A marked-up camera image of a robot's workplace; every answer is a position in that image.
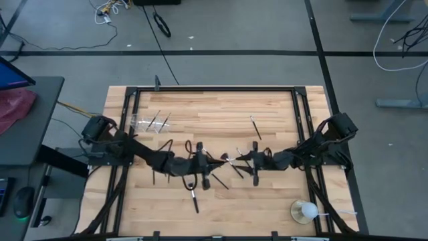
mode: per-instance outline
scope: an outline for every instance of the gray desk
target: gray desk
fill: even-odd
[[[37,93],[37,99],[29,114],[16,122],[9,130],[0,135],[0,167],[1,177],[13,177],[15,183],[11,189],[3,217],[0,217],[0,240],[23,240],[29,219],[18,220],[13,214],[13,198],[17,191],[27,185],[35,188],[35,199],[41,188],[41,180],[46,164],[34,163],[43,141],[49,120],[60,95],[64,78],[35,77],[37,84],[28,89]]]

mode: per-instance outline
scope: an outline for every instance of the desk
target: desk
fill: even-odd
[[[13,198],[22,187],[29,185],[35,189],[35,199],[41,186],[47,165],[34,163],[43,141],[56,100],[62,89],[62,77],[35,77],[37,84],[27,87],[37,93],[37,98],[28,115],[17,121],[13,126],[0,135],[0,167],[1,177],[13,177],[13,184],[3,217],[0,217],[0,227],[3,231],[2,240],[23,240],[29,224],[28,220],[18,220],[13,214]]]
[[[111,86],[104,107],[103,115],[117,123],[125,90],[125,86]],[[330,116],[326,97],[321,86],[307,86],[306,91],[316,127]],[[197,141],[203,141],[204,147],[216,158],[224,152],[237,156],[236,147],[246,153],[252,141],[259,142],[259,149],[270,147],[276,152],[296,146],[298,140],[292,97],[280,91],[143,92],[138,114],[154,116],[158,110],[161,117],[171,113],[169,132],[137,131],[136,139],[152,149],[174,139],[172,151],[177,156],[187,157],[186,140],[192,141],[193,148]],[[250,115],[255,118],[262,141],[257,137]],[[353,211],[343,170],[338,166],[324,166],[323,170],[332,205],[337,210]],[[128,174],[119,236],[152,236],[154,231],[160,231],[161,236],[270,236],[275,230],[280,236],[315,235],[313,224],[297,224],[290,215],[294,201],[309,200],[304,172],[291,168],[260,171],[259,187],[253,187],[252,178],[246,173],[245,179],[241,179],[229,165],[214,170],[214,174],[230,190],[213,178],[207,191],[203,191],[199,183],[195,192],[201,212],[196,214],[191,194],[183,187],[181,178],[172,177],[168,183],[164,175],[157,173],[156,185],[153,185],[151,168],[142,159],[135,158]],[[88,180],[77,232],[87,227],[104,204],[109,176],[110,167],[102,167]],[[114,215],[111,213],[108,231]],[[351,228],[358,229],[355,216],[340,215]],[[325,218],[321,220],[323,231],[327,231]]]

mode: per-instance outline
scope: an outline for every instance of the white cable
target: white cable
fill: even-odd
[[[351,212],[351,211],[346,211],[346,210],[336,210],[336,212],[340,212],[340,213],[344,213],[344,214],[353,214],[353,215],[357,215],[357,212]],[[318,214],[319,216],[327,216],[330,214]]]
[[[421,66],[424,66],[427,62],[428,62],[428,60],[426,60],[425,62],[423,62],[422,64],[419,64],[419,65],[417,65],[417,66],[413,66],[413,67],[407,67],[407,68],[400,68],[400,69],[392,69],[392,70],[390,70],[390,69],[387,69],[387,68],[384,68],[384,67],[382,67],[378,62],[377,62],[377,59],[376,59],[376,54],[375,54],[375,52],[376,52],[376,47],[377,47],[377,45],[378,45],[378,43],[379,43],[379,40],[380,40],[380,38],[381,38],[381,35],[382,35],[382,32],[383,32],[383,29],[385,28],[385,26],[387,25],[387,23],[389,22],[389,20],[391,19],[391,17],[400,9],[400,7],[406,2],[407,0],[404,0],[398,7],[397,7],[397,9],[395,10],[395,11],[393,11],[393,13],[388,17],[388,19],[385,21],[385,24],[382,26],[382,29],[381,29],[381,32],[379,32],[379,36],[377,37],[377,40],[376,40],[376,44],[374,45],[374,48],[373,48],[373,58],[374,58],[374,61],[376,62],[376,65],[379,67],[379,68],[381,68],[382,70],[384,70],[384,71],[389,71],[389,72],[396,72],[396,71],[401,71],[401,70],[412,70],[412,69],[415,69],[415,68],[419,68],[419,67],[421,67]]]
[[[98,10],[101,8],[101,7],[103,7],[103,6],[105,6],[105,5],[107,5],[107,4],[110,4],[112,2],[112,0],[108,0],[107,1],[107,3],[105,3],[105,4],[103,4],[103,5],[101,5],[101,6],[99,6],[99,7],[97,7],[96,8],[96,10],[95,10],[95,16],[94,16],[94,21],[95,21],[95,23],[96,24],[98,24],[98,25],[101,25],[101,24],[105,24],[105,23],[107,23],[107,21],[103,21],[103,22],[97,22],[96,21],[96,18],[97,18],[97,13],[98,13]],[[116,14],[116,15],[118,15],[119,14],[119,8],[117,8],[117,6],[124,6],[123,4],[121,4],[121,3],[119,3],[118,1],[117,2],[115,2],[115,3],[113,3],[113,5],[112,5],[112,7],[111,7],[111,9],[113,10],[113,13],[114,14]]]

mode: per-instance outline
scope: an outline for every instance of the yellow cable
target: yellow cable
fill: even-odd
[[[86,117],[93,117],[93,116],[95,116],[95,114],[90,114],[89,112],[86,112],[85,110],[83,110],[83,109],[81,109],[81,108],[79,108],[79,107],[77,107],[77,106],[74,106],[74,105],[72,105],[72,104],[63,103],[63,102],[61,102],[61,101],[58,101],[58,104],[60,104],[60,105],[62,105],[62,106],[65,106],[65,107],[68,107],[68,108],[70,108],[70,109],[73,109],[73,110],[75,110],[75,111],[77,111],[77,112],[80,112],[80,113],[82,113],[82,115],[84,115],[84,116],[86,116]]]

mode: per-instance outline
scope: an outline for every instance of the floor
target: floor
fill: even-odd
[[[349,21],[351,13],[377,12],[390,0],[310,2],[324,51],[349,55],[330,54],[326,62],[338,107],[360,129],[349,144],[368,229],[376,235],[427,238],[428,116],[423,110],[375,106],[377,98],[414,98],[420,70],[385,72],[378,68],[370,52],[382,24]],[[94,23],[94,10],[88,0],[2,0],[0,8],[6,24],[11,21],[13,33],[43,48],[104,44],[114,35],[112,27]],[[146,10],[151,14],[153,9]],[[325,73],[315,52],[304,1],[183,0],[181,5],[158,6],[156,10],[172,31],[172,38],[166,38],[152,23],[162,49],[170,51],[167,60],[180,84],[325,86]],[[416,21],[410,25],[387,25],[378,51],[399,52],[391,39],[402,36],[427,10],[423,1],[408,0],[399,13],[408,13]],[[120,8],[118,15],[112,15],[112,24],[117,27],[118,36],[107,46],[58,56],[52,49],[42,54],[35,52],[39,49],[27,44],[27,56],[14,64],[30,76],[63,76],[66,82],[60,100],[90,112],[102,112],[110,85],[151,85],[155,75],[163,85],[175,84],[142,11]],[[18,47],[19,43],[8,36],[0,54]],[[426,49],[426,44],[415,48]],[[301,52],[293,51],[311,54],[301,56]],[[360,52],[360,57],[353,56],[355,52]],[[381,57],[379,62],[385,67],[400,68],[425,59]],[[420,92],[428,90],[425,80],[422,77]],[[67,121],[76,130],[82,130],[86,124],[84,117],[60,106],[54,117]],[[77,147],[77,140],[71,130],[52,121],[44,143],[51,147]],[[66,236],[73,230],[78,218],[78,197],[49,204],[46,212],[52,213],[54,221],[30,230],[26,240]],[[58,209],[64,214],[57,215]]]

